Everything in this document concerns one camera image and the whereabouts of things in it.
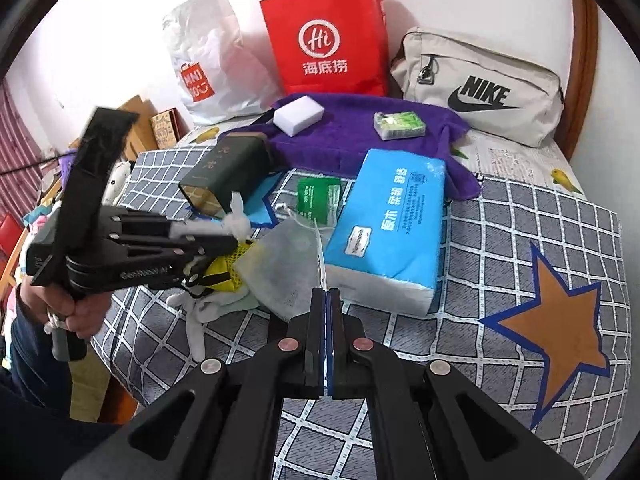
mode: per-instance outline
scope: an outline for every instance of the zipper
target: zipper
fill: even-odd
[[[422,67],[420,73],[418,74],[418,84],[419,85],[433,85],[436,81],[435,73],[433,72],[433,61],[435,60],[435,56],[433,54],[429,54],[429,62],[427,66]]]
[[[502,52],[497,52],[497,51],[495,51],[495,50],[492,50],[491,48],[486,48],[486,47],[481,46],[481,45],[475,45],[475,44],[472,44],[472,43],[467,43],[467,42],[466,42],[466,41],[464,41],[464,40],[457,40],[456,38],[452,38],[452,37],[450,37],[450,36],[444,36],[443,34],[438,34],[437,32],[431,32],[431,31],[429,31],[429,30],[423,30],[423,29],[421,29],[420,27],[416,27],[416,29],[417,29],[417,30],[411,30],[411,31],[407,32],[407,33],[402,37],[401,44],[404,44],[404,39],[405,39],[407,36],[410,36],[411,34],[431,34],[432,36],[437,36],[437,37],[439,37],[439,38],[444,38],[445,40],[452,41],[452,42],[457,43],[457,44],[460,44],[460,45],[462,45],[462,46],[470,46],[470,47],[473,47],[473,48],[479,48],[480,50],[485,50],[485,51],[487,51],[487,52],[489,52],[489,53],[491,53],[491,54],[496,54],[496,55],[498,55],[498,56],[503,56],[503,57],[506,57],[506,58],[508,58],[508,59],[513,59],[513,60],[515,60],[515,61],[519,61],[519,62],[524,62],[524,63],[530,64],[531,66],[536,67],[536,68],[538,68],[538,69],[542,69],[542,70],[543,70],[543,71],[545,71],[545,72],[549,72],[549,73],[553,74],[554,76],[556,76],[556,77],[558,78],[558,90],[559,90],[559,93],[560,93],[560,99],[561,99],[561,101],[564,103],[564,92],[563,92],[563,90],[562,90],[562,81],[561,81],[561,79],[560,79],[560,76],[559,76],[558,74],[556,74],[553,70],[551,70],[551,69],[547,68],[546,66],[542,66],[542,65],[540,65],[540,64],[538,64],[538,63],[535,63],[535,62],[533,62],[533,61],[529,61],[528,59],[522,59],[522,58],[519,58],[519,57],[510,56],[509,54],[504,54],[504,53],[502,53]],[[426,67],[423,67],[423,69],[421,69],[421,70],[420,70],[420,73],[418,74],[417,82],[418,82],[419,84],[429,84],[429,85],[433,85],[433,84],[435,83],[435,76],[434,76],[434,73],[433,73],[433,60],[434,60],[434,58],[435,58],[435,57],[448,57],[449,59],[458,59],[457,57],[451,57],[451,56],[438,56],[437,54],[426,54],[426,55],[430,57],[430,60],[429,60],[428,65],[427,65]],[[479,63],[474,63],[474,62],[472,62],[472,61],[467,61],[467,60],[465,60],[465,59],[460,59],[460,61],[467,62],[467,63],[471,63],[471,64],[474,64],[474,65],[477,65],[477,66],[481,66],[481,67],[482,67],[482,65],[480,65]],[[430,79],[430,78],[429,78],[429,74],[431,73],[431,79],[433,79],[433,82],[431,82],[431,83],[422,82],[422,81],[421,81],[421,79],[422,79],[422,73],[423,73],[423,72],[424,72],[424,76],[425,76],[425,77],[424,77],[424,80],[425,80],[425,81],[428,81],[428,80]],[[527,81],[527,80],[525,80],[525,79],[517,78],[517,77],[514,77],[514,79],[517,79],[517,80],[522,81],[522,82],[525,82],[525,83],[529,83],[530,85],[534,86],[535,88],[538,88],[540,91],[542,91],[542,92],[544,92],[544,93],[546,94],[546,91],[545,91],[545,90],[543,90],[543,89],[542,89],[542,88],[540,88],[539,86],[537,86],[537,85],[535,85],[535,84],[531,83],[531,81]]]
[[[420,73],[418,74],[418,79],[417,79],[417,83],[418,84],[425,84],[425,85],[433,85],[435,83],[435,72],[433,71],[433,63],[436,60],[437,57],[441,57],[442,59],[454,59],[456,61],[459,61],[461,63],[467,63],[469,65],[474,65],[474,66],[479,66],[480,68],[484,69],[484,70],[488,70],[487,68],[485,68],[484,66],[482,66],[479,63],[476,63],[474,61],[468,61],[466,59],[460,59],[459,57],[453,57],[453,56],[440,56],[437,54],[425,54],[425,56],[429,56],[429,63],[427,64],[427,66],[423,67],[420,70]],[[536,88],[537,90],[541,91],[543,94],[545,95],[549,95],[545,89],[540,88],[540,86],[536,85],[535,83],[532,83],[531,81],[527,80],[527,79],[523,79],[521,77],[516,77],[513,75],[506,75],[506,77],[509,77],[513,80],[516,81],[521,81],[525,84],[528,84],[529,86],[532,86],[533,88]],[[558,89],[562,95],[562,87],[560,85],[558,85]]]

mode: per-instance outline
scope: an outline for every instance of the wooden frame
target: wooden frame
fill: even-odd
[[[574,44],[564,111],[554,140],[571,160],[589,109],[598,62],[598,6],[593,0],[572,0]]]
[[[107,391],[104,393],[102,409],[98,422],[107,424],[126,424],[129,422],[138,408],[138,402],[124,389],[112,374],[109,378]]]

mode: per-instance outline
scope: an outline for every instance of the sleeve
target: sleeve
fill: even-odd
[[[51,354],[51,336],[40,323],[25,315],[28,307],[16,290],[16,314],[12,324],[12,382],[27,402],[68,417],[71,408],[71,372],[68,363]]]
[[[57,416],[0,383],[0,478],[60,480],[118,428]]]

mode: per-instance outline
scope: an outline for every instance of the red paper bag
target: red paper bag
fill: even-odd
[[[263,0],[260,6],[287,94],[386,95],[382,0]]]

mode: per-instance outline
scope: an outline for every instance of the green card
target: green card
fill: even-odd
[[[335,226],[340,203],[340,179],[301,178],[298,182],[298,214],[320,225]]]

